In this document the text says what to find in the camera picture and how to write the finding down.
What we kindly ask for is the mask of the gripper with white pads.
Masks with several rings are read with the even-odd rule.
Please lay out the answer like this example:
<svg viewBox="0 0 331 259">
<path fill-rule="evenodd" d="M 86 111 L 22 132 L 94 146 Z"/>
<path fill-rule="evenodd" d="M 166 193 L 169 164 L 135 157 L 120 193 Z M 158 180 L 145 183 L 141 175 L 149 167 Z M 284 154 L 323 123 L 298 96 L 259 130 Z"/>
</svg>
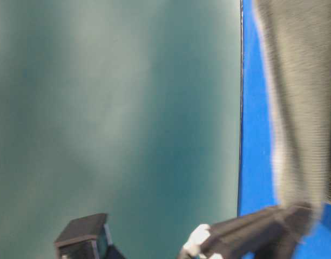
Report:
<svg viewBox="0 0 331 259">
<path fill-rule="evenodd" d="M 200 224 L 190 234 L 177 258 L 241 258 L 270 243 L 300 240 L 306 233 L 313 211 L 307 202 L 288 207 L 269 206 L 257 212 L 212 225 Z"/>
</svg>

